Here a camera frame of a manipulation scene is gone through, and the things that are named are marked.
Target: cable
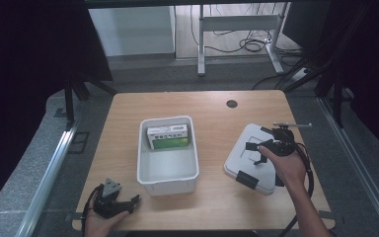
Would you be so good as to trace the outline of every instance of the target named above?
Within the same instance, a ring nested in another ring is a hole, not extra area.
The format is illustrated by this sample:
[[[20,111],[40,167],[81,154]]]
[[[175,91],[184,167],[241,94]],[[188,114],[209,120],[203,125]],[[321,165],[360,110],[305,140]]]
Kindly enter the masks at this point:
[[[216,5],[216,11],[219,12],[219,14],[221,15],[220,11],[217,8],[217,5]],[[198,41],[195,39],[195,34],[193,32],[192,5],[190,5],[189,19],[190,19],[190,30],[191,30],[191,33],[192,33],[192,38],[193,38],[194,42],[197,45],[199,45]],[[236,32],[236,31],[229,31],[229,32],[225,32],[225,33],[222,33],[222,34],[216,34],[216,35],[217,36],[223,36],[223,35],[227,35],[227,34],[230,34],[230,33],[233,33],[233,32]],[[249,51],[249,52],[259,52],[259,51],[261,51],[265,47],[266,43],[264,41],[262,41],[262,40],[259,40],[259,39],[251,39],[251,36],[252,36],[252,31],[249,31],[248,35],[246,36],[246,38],[245,39],[241,39],[239,41],[239,48],[236,48],[234,50],[223,50],[223,49],[219,49],[219,48],[212,47],[212,46],[205,46],[205,48],[210,48],[210,49],[217,50],[217,51],[220,51],[220,52],[225,52],[225,53],[236,52],[236,51],[240,51],[242,49],[245,49],[246,51]],[[252,47],[252,45],[256,46],[257,48],[256,49],[249,48],[249,46]]]

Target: gray floor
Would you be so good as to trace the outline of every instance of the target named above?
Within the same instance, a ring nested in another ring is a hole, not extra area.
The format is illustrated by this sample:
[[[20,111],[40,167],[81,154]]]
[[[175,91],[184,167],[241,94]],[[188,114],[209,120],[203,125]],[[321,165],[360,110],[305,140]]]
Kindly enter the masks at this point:
[[[195,60],[175,60],[168,56],[110,58],[114,81],[107,82],[120,93],[164,91],[251,90],[262,78],[273,75],[266,57],[215,58],[207,60],[206,76],[196,75]],[[257,90],[272,89],[277,80],[266,80]],[[313,96],[316,81],[287,94],[298,123],[313,124],[301,134],[316,168],[321,185],[336,221],[337,236],[379,236],[379,213],[355,173],[327,115]],[[53,189],[38,221],[34,236],[80,236],[71,227],[112,96],[87,85],[91,99],[75,100],[80,124],[77,140],[66,155]],[[35,190],[64,130],[65,118],[58,118],[64,108],[63,92],[47,101],[47,113],[19,167],[0,193],[0,236],[13,236],[29,207]],[[348,104],[343,105],[344,131],[379,189],[379,142],[359,121]],[[259,236],[277,236],[279,230],[261,230]],[[291,231],[289,236],[299,236]]]

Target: black cable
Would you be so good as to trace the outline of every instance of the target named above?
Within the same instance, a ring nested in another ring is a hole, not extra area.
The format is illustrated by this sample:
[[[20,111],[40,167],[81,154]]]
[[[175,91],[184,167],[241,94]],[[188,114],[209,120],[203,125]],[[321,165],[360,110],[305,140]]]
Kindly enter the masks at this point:
[[[82,223],[82,236],[85,236],[85,225],[86,225],[86,218],[88,217],[88,210],[89,208],[89,203],[91,202],[91,199],[94,197],[94,194],[96,191],[99,191],[100,189],[103,189],[104,185],[99,185],[96,187],[91,194],[88,197],[88,200],[85,203],[84,210],[82,211],[82,216],[81,216],[81,223]]]
[[[192,5],[190,6],[189,19],[190,19],[190,30],[191,30],[191,33],[192,33],[192,38],[193,38],[194,42],[197,45],[199,45],[198,41],[195,39],[195,34],[193,33]],[[233,32],[235,32],[235,31],[226,32],[226,33],[223,33],[221,35],[226,35],[226,34],[233,33]],[[248,35],[246,36],[246,38],[245,39],[241,39],[239,41],[239,48],[236,48],[234,50],[222,50],[222,49],[219,49],[219,48],[216,48],[216,47],[212,47],[212,46],[204,46],[204,48],[210,48],[210,49],[217,50],[217,51],[220,51],[220,52],[225,52],[225,53],[236,52],[236,51],[239,51],[239,50],[242,50],[242,49],[245,49],[245,50],[247,50],[249,52],[259,52],[259,51],[261,51],[265,47],[265,42],[262,41],[262,40],[258,40],[258,39],[250,39],[251,35],[252,35],[252,31],[249,31]],[[258,48],[257,49],[251,49],[251,48],[249,48],[249,46],[252,46],[252,45],[257,46]]]
[[[283,75],[275,75],[275,76],[270,76],[270,77],[266,77],[266,78],[263,78],[261,79],[260,81],[258,81],[253,87],[251,90],[255,90],[255,88],[260,85],[261,83],[263,83],[264,81],[267,81],[269,79],[272,79],[272,78],[277,78],[277,77],[280,77],[280,76],[283,76]]]

